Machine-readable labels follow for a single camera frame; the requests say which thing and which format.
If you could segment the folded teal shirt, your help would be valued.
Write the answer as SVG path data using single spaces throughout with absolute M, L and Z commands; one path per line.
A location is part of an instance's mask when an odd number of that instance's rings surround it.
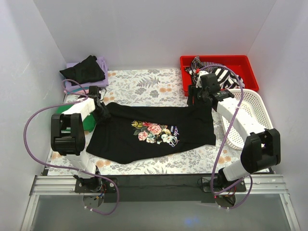
M 73 82 L 68 81 L 68 80 L 64 82 L 64 86 L 65 86 L 64 92 L 67 92 L 67 91 L 73 92 L 73 91 L 76 91 L 82 88 L 82 86 L 80 85 L 73 85 Z

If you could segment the folded green shirt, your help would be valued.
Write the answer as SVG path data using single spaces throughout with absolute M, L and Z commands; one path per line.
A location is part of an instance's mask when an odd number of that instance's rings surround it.
M 72 106 L 73 105 L 62 105 L 57 108 L 56 113 L 62 114 L 64 111 L 70 109 Z M 95 126 L 96 122 L 92 114 L 90 114 L 83 120 L 83 129 L 85 132 L 92 132 L 95 129 Z

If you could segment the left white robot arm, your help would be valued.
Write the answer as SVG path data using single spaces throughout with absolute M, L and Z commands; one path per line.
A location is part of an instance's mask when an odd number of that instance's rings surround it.
M 65 156 L 78 176 L 87 178 L 87 173 L 99 174 L 98 168 L 90 161 L 86 154 L 86 138 L 83 121 L 90 115 L 96 125 L 110 120 L 111 115 L 101 100 L 102 88 L 90 86 L 87 99 L 80 99 L 69 109 L 51 116 L 51 148 Z

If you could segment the folded lavender shirt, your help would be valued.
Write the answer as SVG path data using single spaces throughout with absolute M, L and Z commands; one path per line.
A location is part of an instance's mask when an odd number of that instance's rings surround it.
M 103 56 L 88 56 L 79 63 L 68 63 L 66 69 L 60 70 L 65 79 L 77 82 L 82 88 L 89 86 L 107 87 L 108 67 Z

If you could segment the white perforated plastic basket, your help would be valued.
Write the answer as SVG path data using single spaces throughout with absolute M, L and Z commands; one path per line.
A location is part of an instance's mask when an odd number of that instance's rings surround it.
M 224 139 L 234 149 L 242 150 L 251 132 L 260 133 L 273 129 L 272 122 L 260 95 L 250 89 L 221 91 L 216 112 L 223 121 Z

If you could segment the folded pink shirt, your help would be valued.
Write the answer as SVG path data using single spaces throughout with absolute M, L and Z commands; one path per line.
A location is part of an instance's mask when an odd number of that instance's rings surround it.
M 71 91 L 64 90 L 65 94 L 74 94 L 74 95 L 88 94 L 88 92 L 89 92 L 88 88 L 85 89 L 79 88 Z

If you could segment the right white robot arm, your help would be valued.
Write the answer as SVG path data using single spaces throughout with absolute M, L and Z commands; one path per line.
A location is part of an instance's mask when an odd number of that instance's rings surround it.
M 241 108 L 244 90 L 236 99 L 229 90 L 221 90 L 214 73 L 199 71 L 196 85 L 189 86 L 188 105 L 196 100 L 204 102 L 223 116 L 244 141 L 240 160 L 213 173 L 210 186 L 223 192 L 231 190 L 246 176 L 276 166 L 281 162 L 281 137 L 275 128 L 260 124 Z

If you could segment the aluminium frame rail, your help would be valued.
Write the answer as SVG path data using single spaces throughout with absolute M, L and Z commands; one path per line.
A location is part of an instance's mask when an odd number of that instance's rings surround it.
M 115 179 L 119 189 L 199 189 L 201 183 L 210 180 L 208 174 L 176 175 L 117 175 Z M 254 174 L 251 194 L 288 193 L 282 175 Z M 31 195 L 70 195 L 97 194 L 81 185 L 72 176 L 36 176 L 30 191 Z

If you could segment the floral patterned table mat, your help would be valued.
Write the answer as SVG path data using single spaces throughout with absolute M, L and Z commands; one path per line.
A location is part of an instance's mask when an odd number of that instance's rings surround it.
M 105 104 L 130 106 L 186 106 L 181 73 L 178 69 L 121 70 L 108 72 L 109 85 L 102 92 Z M 224 119 L 212 112 L 216 145 L 205 145 L 187 152 L 119 164 L 90 155 L 102 174 L 153 175 L 211 173 L 224 137 Z

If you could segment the folded black shirt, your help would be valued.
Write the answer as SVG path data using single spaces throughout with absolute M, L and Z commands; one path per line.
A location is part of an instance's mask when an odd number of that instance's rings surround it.
M 60 70 L 65 79 L 72 79 L 79 84 L 105 80 L 105 73 L 97 63 L 97 57 L 90 55 L 73 67 Z

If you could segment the black floral print t-shirt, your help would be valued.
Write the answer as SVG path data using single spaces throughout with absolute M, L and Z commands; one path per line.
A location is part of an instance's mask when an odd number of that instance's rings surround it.
M 87 153 L 119 164 L 215 145 L 212 108 L 107 104 L 111 118 L 97 124 Z

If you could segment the black white striped shirt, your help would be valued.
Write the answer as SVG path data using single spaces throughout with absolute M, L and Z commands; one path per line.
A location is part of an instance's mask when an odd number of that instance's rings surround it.
M 236 77 L 229 70 L 220 66 L 223 66 L 223 64 L 206 61 L 203 62 L 200 60 L 199 56 L 196 56 L 194 57 L 190 66 L 184 68 L 184 70 L 190 75 L 194 85 L 197 85 L 197 70 L 201 69 L 206 74 L 215 74 L 221 89 L 239 89 L 240 86 L 245 88 L 245 83 L 239 75 Z

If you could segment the red plastic tray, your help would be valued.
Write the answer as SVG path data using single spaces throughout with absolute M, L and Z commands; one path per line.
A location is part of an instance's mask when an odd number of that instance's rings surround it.
M 181 56 L 180 69 L 182 76 L 182 86 L 184 95 L 188 96 L 188 86 L 192 83 L 192 78 L 188 72 L 185 71 L 186 67 L 190 67 L 193 59 L 196 56 Z M 238 74 L 244 81 L 245 88 L 259 91 L 259 86 L 253 69 L 250 65 L 249 59 L 245 55 L 200 55 L 201 62 L 219 63 L 227 66 L 236 74 Z

